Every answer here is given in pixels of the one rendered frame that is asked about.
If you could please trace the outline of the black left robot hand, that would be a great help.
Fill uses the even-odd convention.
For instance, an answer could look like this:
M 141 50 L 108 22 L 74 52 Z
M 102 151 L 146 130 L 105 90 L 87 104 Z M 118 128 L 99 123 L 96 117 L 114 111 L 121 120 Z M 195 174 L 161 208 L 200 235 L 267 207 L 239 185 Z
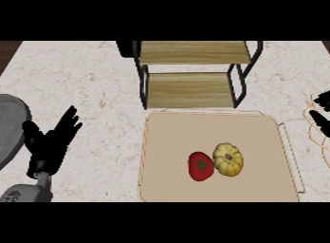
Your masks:
M 36 178 L 42 172 L 51 176 L 58 173 L 82 126 L 74 106 L 70 107 L 56 127 L 48 133 L 43 133 L 33 121 L 22 124 L 25 146 L 31 152 L 27 172 L 30 178 Z

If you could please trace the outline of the yellow squash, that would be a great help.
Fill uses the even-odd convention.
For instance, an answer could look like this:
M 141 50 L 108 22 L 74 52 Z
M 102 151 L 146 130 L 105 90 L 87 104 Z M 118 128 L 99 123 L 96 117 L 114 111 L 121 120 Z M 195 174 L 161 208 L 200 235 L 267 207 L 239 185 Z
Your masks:
M 213 152 L 214 166 L 223 176 L 235 177 L 244 168 L 244 156 L 239 149 L 229 143 L 220 143 Z

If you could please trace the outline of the beige tray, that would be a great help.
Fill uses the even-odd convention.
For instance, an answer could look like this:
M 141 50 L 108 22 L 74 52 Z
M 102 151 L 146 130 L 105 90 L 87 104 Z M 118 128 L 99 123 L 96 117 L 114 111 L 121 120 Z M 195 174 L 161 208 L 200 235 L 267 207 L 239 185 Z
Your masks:
M 145 201 L 297 202 L 303 192 L 272 117 L 149 114 L 139 177 Z

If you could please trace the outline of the wooden tiered shelf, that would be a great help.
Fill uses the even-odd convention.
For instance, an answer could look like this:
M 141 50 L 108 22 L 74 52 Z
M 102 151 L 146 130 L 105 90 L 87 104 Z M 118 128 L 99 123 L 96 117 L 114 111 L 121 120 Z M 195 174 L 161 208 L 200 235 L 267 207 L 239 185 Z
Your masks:
M 263 41 L 256 54 L 245 41 L 135 41 L 132 49 L 145 108 L 239 107 Z M 151 73 L 152 65 L 229 65 L 229 70 Z

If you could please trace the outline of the grey round plate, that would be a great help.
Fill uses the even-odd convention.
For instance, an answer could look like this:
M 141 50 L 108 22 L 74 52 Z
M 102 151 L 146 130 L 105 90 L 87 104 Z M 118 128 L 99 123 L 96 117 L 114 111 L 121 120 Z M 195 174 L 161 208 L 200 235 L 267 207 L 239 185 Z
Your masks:
M 0 171 L 24 145 L 22 124 L 33 119 L 27 103 L 11 94 L 0 94 Z

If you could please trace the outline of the red tomato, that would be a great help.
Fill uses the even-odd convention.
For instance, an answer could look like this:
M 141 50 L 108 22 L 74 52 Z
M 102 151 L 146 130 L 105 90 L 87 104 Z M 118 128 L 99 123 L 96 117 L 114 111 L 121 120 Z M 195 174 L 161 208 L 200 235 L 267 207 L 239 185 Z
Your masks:
M 205 181 L 214 174 L 214 162 L 204 152 L 194 152 L 188 160 L 189 175 L 197 181 Z

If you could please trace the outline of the black appliance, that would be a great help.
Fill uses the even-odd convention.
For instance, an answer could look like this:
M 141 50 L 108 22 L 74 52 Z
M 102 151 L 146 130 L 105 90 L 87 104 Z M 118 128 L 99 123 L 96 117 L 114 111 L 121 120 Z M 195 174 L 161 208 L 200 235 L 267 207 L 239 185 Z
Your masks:
M 118 41 L 118 50 L 124 58 L 133 58 L 133 42 L 132 41 Z

